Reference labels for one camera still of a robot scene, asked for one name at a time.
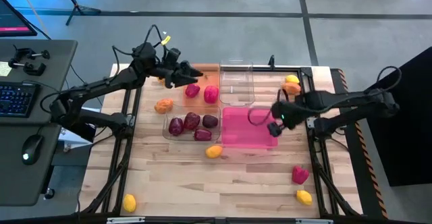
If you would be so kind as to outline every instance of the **desk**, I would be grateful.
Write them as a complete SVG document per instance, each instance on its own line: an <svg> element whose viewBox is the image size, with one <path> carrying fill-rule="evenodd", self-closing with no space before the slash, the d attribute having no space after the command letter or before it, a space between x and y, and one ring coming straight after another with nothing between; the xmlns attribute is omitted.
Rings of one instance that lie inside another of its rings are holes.
<svg viewBox="0 0 432 224"><path fill-rule="evenodd" d="M7 77L0 77L0 81L21 82L22 80L34 80L42 82L61 90L68 73L72 57L74 56L77 42L73 40L30 40L30 39L1 39L0 61L9 61L14 56L14 48L30 47L36 52L44 49L51 54L50 60L39 60L47 65L41 76L29 76L22 68L12 69ZM51 88L41 86L41 91L36 99L32 113L27 119L32 125L23 125L23 119L0 119L0 206L31 206L36 204L41 192L45 176L51 165L51 159L61 127L59 125L47 125L40 133L44 136L44 142L40 149L39 160L33 165L24 165L21 160L21 150L27 137L37 133L40 124L49 121L48 113L41 111L39 101L49 93Z"/></svg>
<svg viewBox="0 0 432 224"><path fill-rule="evenodd" d="M334 92L328 67L313 67L312 72L317 90ZM254 104L270 106L286 75L286 72L254 72ZM180 104L182 93L183 88L166 89L155 78L148 78L144 84L125 186L125 193L133 194L137 200L133 215L319 217L313 177L303 185L291 180L295 165L302 165L311 172L304 124L292 131L285 130L279 137L278 147L272 150L225 148L223 157L207 159L204 154L207 143L172 142L162 137L164 116L155 113L153 107L164 98L172 98L175 104ZM108 94L102 112L121 111L123 98L124 91ZM325 116L338 113L333 109ZM108 135L110 132L104 132L100 137ZM343 136L335 134L333 137L346 143ZM113 143L112 138L92 149L80 195L82 208L90 204L107 180ZM333 142L327 143L327 151L336 187L361 213L350 154ZM111 206L115 202L115 189ZM313 195L313 205L301 205L295 198L296 190L309 191ZM329 210L327 188L324 187L323 192Z"/></svg>

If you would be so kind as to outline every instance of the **wooden table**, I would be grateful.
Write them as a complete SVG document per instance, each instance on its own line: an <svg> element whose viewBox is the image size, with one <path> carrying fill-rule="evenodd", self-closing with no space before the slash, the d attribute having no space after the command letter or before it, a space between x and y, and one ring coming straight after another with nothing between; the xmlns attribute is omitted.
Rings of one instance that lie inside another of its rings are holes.
<svg viewBox="0 0 432 224"><path fill-rule="evenodd" d="M113 66L111 75L116 71ZM334 92L330 69L312 67L315 88ZM254 105L275 101L276 92L287 73L254 73ZM173 142L162 137L164 116L155 112L155 103L164 98L182 102L182 88L166 89L155 78L144 85L132 145L125 194L133 194L137 209L133 215L190 217L319 217L313 177L303 185L292 182L292 167L301 165L311 173L304 124L283 131L278 147L271 150L225 148L223 157L208 159L203 142ZM124 91L105 97L102 112L120 112ZM332 117L333 109L323 116ZM110 135L109 130L99 138ZM333 137L344 144L344 136ZM114 139L93 147L82 185L80 201L88 206L107 181ZM354 210L362 212L349 153L327 142L333 182ZM115 202L117 187L111 195ZM313 205L301 205L297 190L307 190ZM323 184L327 210L329 196Z"/></svg>

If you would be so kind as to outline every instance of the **computer monitor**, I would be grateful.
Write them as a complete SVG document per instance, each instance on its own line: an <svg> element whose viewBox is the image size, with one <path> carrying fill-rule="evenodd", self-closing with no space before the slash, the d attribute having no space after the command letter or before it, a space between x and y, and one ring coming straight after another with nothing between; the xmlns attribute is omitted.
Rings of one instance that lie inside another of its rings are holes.
<svg viewBox="0 0 432 224"><path fill-rule="evenodd" d="M0 37L36 36L36 31L6 0L0 0Z"/></svg>

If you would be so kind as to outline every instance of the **yellow lemon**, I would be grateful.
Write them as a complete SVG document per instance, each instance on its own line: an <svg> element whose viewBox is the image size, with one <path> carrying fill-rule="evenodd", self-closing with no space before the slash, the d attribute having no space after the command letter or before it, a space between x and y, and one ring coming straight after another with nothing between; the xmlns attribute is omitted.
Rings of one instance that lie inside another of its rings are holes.
<svg viewBox="0 0 432 224"><path fill-rule="evenodd" d="M123 199L123 208L129 212L133 213L136 209L135 197L131 194L126 194Z"/></svg>
<svg viewBox="0 0 432 224"><path fill-rule="evenodd" d="M210 146L206 149L205 154L210 159L220 157L222 155L222 146Z"/></svg>
<svg viewBox="0 0 432 224"><path fill-rule="evenodd" d="M297 190L297 200L305 205L312 204L312 196L306 190Z"/></svg>
<svg viewBox="0 0 432 224"><path fill-rule="evenodd" d="M285 82L293 82L293 83L299 84L300 80L295 75L288 75L285 77Z"/></svg>

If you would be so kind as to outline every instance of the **concrete floor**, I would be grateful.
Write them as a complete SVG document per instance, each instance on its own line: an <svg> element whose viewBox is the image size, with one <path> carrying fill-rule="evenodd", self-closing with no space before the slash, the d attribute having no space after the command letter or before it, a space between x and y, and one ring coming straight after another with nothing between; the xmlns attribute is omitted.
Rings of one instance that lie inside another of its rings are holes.
<svg viewBox="0 0 432 224"><path fill-rule="evenodd" d="M28 7L25 0L9 0L17 7ZM63 11L69 0L31 0L37 9ZM192 62L218 63L222 59L243 57L264 64L274 54L278 65L326 65L343 69L350 90L363 90L376 80L387 65L402 65L432 45L432 0L78 0L81 5L103 11L197 11L362 14L360 19L303 18L204 18L199 16L78 16L65 26L67 16L41 16L54 39L74 39L78 49L73 64L87 81L106 76L114 56L111 45L129 50L139 45L151 24L172 36L170 46L182 51ZM396 14L386 16L370 15ZM26 16L40 27L35 16ZM306 39L310 23L311 35ZM311 61L310 53L317 61ZM121 56L128 63L130 58ZM73 74L71 85L79 84ZM100 107L97 101L86 106ZM390 219L432 223L427 209L432 185L388 186L381 161L371 138L367 139L375 173ZM56 169L51 187L57 191L52 200L40 200L36 206L0 208L0 219L65 215L75 211L76 192L83 169Z"/></svg>

